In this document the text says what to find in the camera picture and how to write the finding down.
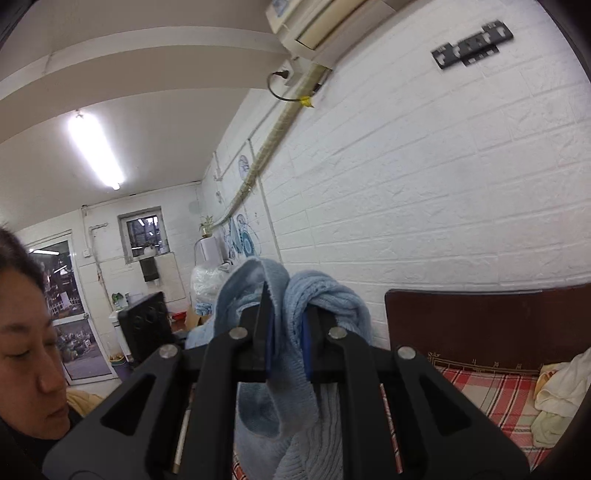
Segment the light blue knit cardigan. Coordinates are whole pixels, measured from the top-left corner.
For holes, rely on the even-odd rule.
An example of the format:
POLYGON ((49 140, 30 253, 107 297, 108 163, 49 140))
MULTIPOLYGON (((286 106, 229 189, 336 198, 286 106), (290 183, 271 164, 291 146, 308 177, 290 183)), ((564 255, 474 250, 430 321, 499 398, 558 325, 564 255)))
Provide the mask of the light blue knit cardigan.
POLYGON ((362 298, 328 274, 290 275, 276 261, 249 258, 218 292, 214 315, 192 329, 186 348, 205 345, 235 327, 247 307, 270 292, 276 340, 266 383, 238 387, 235 452, 249 479, 341 479, 342 424, 335 384, 315 387, 304 373, 301 327, 314 305, 335 315, 338 325, 372 339, 370 312, 362 298))

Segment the red plaid bed blanket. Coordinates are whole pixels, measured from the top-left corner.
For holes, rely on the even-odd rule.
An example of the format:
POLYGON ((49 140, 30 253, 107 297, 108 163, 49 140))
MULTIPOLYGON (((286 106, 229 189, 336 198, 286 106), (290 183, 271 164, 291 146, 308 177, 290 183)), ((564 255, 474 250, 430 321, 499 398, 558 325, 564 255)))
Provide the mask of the red plaid bed blanket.
POLYGON ((539 414, 534 407, 536 377, 438 369, 521 449, 532 470, 547 458, 550 449, 535 446, 531 431, 539 414))

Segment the glass entrance door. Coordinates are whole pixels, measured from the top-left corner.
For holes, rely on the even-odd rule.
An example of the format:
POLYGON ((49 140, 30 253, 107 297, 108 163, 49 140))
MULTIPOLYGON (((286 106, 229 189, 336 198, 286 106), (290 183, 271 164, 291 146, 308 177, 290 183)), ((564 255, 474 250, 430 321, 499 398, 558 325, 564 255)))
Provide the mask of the glass entrance door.
POLYGON ((27 246, 42 270, 44 296, 57 334, 57 346, 70 386, 115 378, 92 320, 66 233, 27 246))

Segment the black box device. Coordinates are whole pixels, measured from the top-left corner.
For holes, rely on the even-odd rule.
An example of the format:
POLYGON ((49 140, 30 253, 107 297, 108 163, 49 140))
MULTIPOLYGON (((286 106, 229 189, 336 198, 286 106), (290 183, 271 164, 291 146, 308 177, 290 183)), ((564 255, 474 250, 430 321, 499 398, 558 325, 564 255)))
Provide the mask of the black box device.
POLYGON ((133 368, 161 346, 176 343, 162 292, 147 295, 119 311, 117 319, 131 354, 133 368))

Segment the cream white garment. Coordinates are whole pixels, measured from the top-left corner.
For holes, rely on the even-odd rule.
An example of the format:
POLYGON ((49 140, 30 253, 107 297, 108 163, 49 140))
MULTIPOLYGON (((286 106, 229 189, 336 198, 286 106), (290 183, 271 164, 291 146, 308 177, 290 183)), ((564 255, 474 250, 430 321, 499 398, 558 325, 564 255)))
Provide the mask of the cream white garment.
POLYGON ((534 391, 539 412, 531 425, 533 443, 553 448, 566 432, 590 387, 590 349, 570 362, 544 365, 534 391))

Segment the dark brown wooden headboard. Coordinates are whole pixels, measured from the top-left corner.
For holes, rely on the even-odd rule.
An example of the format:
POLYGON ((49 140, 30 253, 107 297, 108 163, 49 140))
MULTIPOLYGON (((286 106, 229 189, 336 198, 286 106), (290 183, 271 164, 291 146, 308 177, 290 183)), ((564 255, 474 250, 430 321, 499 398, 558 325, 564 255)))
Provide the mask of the dark brown wooden headboard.
POLYGON ((504 292, 390 290, 390 342, 435 364, 537 372, 590 347, 590 285, 504 292))

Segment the white plastic bag bundle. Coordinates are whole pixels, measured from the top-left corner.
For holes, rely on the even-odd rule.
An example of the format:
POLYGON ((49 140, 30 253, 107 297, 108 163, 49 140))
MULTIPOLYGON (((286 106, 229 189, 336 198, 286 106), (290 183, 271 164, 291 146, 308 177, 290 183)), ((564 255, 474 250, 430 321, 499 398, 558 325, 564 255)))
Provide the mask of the white plastic bag bundle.
POLYGON ((190 275, 190 300, 195 310, 212 306, 218 292, 228 279, 230 265, 222 263, 217 267, 195 266, 190 275))

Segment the small barred window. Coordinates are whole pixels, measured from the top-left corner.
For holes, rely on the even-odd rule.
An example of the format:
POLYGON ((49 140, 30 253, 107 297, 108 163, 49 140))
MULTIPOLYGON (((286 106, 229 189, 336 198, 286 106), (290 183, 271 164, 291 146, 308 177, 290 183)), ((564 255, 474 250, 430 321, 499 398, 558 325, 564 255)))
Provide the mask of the small barred window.
POLYGON ((118 225, 126 263, 170 252, 160 207, 119 215, 118 225))

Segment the fluorescent ceiling tube light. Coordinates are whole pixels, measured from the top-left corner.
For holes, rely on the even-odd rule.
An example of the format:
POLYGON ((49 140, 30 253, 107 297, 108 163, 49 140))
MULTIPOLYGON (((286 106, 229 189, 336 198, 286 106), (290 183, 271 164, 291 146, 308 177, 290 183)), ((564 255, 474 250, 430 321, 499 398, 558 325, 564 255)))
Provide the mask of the fluorescent ceiling tube light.
POLYGON ((112 190, 119 190, 126 178, 99 119, 77 111, 67 121, 69 138, 97 179, 112 190))

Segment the wrapped air conditioner pipe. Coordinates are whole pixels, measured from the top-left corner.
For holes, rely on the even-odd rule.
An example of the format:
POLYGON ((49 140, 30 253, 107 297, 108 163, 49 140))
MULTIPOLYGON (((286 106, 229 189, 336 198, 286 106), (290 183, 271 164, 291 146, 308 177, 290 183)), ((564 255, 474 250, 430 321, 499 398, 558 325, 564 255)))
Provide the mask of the wrapped air conditioner pipe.
POLYGON ((312 108, 311 99, 314 98, 315 94, 322 89, 325 80, 327 80, 332 74, 332 69, 318 64, 312 64, 311 69, 304 75, 301 83, 298 84, 297 90, 295 91, 294 98, 277 97, 274 94, 273 89, 270 89, 270 93, 280 103, 286 103, 286 106, 281 110, 279 118, 274 122, 271 127, 269 134, 266 136, 263 144, 260 146, 259 151, 253 158, 252 164, 250 164, 249 173, 240 184, 238 190, 235 192, 235 197, 231 199, 228 207, 219 215, 217 218, 212 220, 212 227, 216 228, 221 226, 223 223, 235 214, 238 207, 242 205, 245 198, 252 192, 252 187, 256 184, 256 180, 259 179, 260 174, 266 169, 266 165, 273 158, 276 149, 279 148, 280 143, 283 142, 284 137, 290 131, 291 126, 296 121, 297 116, 304 108, 312 108))

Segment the black wall mount bracket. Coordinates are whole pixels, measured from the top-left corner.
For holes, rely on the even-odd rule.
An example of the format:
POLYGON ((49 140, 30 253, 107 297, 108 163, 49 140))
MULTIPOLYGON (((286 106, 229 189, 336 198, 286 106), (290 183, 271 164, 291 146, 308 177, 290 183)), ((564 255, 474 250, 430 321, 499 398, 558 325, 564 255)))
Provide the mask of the black wall mount bracket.
POLYGON ((495 20, 481 27, 481 31, 456 44, 444 44, 431 52, 440 69, 445 70, 461 62, 473 65, 499 53, 499 46, 512 41, 514 35, 507 25, 495 20))

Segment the white wall air conditioner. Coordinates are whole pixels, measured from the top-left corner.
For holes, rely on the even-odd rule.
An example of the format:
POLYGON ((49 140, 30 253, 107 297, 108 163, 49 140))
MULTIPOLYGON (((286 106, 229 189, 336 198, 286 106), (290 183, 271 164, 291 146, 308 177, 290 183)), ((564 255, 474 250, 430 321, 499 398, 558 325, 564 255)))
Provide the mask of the white wall air conditioner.
POLYGON ((410 0, 273 0, 270 29, 294 57, 327 68, 363 37, 399 14, 410 0))

